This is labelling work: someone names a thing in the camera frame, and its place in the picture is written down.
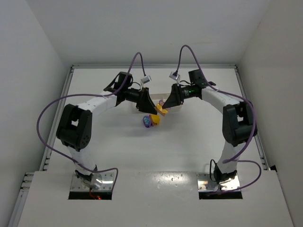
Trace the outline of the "yellow lego plate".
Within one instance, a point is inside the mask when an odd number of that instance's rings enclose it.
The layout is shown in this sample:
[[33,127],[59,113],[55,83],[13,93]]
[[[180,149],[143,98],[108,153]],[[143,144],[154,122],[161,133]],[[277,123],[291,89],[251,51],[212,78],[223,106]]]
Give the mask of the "yellow lego plate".
[[160,104],[157,104],[155,109],[162,116],[165,116],[168,113],[168,110],[164,109]]

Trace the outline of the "yellow round lego brick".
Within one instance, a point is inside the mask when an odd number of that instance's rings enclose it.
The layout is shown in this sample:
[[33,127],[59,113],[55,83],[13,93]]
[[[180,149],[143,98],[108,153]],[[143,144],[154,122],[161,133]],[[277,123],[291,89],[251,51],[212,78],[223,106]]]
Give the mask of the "yellow round lego brick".
[[155,125],[160,124],[160,117],[158,115],[153,114],[153,120],[154,120]]

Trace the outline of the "purple round flower lego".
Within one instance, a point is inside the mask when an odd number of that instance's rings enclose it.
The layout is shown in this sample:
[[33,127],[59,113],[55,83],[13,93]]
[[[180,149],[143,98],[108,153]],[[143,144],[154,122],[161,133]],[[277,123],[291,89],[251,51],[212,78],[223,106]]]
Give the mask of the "purple round flower lego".
[[152,127],[152,121],[148,115],[143,117],[143,124],[146,128]]

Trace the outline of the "brown lego plate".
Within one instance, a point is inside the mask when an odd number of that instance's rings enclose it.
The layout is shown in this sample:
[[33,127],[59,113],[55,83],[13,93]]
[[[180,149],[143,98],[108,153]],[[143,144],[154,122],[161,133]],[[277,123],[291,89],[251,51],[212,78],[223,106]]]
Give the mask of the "brown lego plate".
[[153,115],[152,115],[152,114],[149,115],[149,119],[150,119],[150,121],[151,121],[151,126],[154,126],[155,123],[154,123]]

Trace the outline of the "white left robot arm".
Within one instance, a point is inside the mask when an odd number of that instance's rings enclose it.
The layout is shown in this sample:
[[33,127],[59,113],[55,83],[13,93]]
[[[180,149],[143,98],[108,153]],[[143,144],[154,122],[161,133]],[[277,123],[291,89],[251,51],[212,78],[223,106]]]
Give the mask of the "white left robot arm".
[[56,137],[69,150],[76,165],[76,176],[86,185],[94,187],[100,180],[89,148],[93,120],[123,101],[135,103],[137,110],[143,113],[157,112],[149,89],[135,89],[132,83],[133,77],[130,73],[120,72],[97,97],[77,105],[67,104],[63,109]]

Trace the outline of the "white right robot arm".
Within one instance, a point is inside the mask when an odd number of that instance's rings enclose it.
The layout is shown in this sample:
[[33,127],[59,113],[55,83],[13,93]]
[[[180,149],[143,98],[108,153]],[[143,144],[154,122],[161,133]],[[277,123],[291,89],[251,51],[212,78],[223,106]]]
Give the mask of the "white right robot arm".
[[237,163],[240,152],[246,147],[250,135],[257,134],[253,126],[253,113],[247,102],[220,92],[218,86],[212,81],[206,81],[200,70],[189,73],[190,83],[186,86],[180,84],[180,75],[172,72],[170,78],[176,83],[171,87],[171,93],[164,104],[164,108],[182,105],[185,99],[198,97],[208,102],[223,116],[222,133],[225,139],[222,155],[215,163],[213,180],[221,183],[233,179],[237,174]]

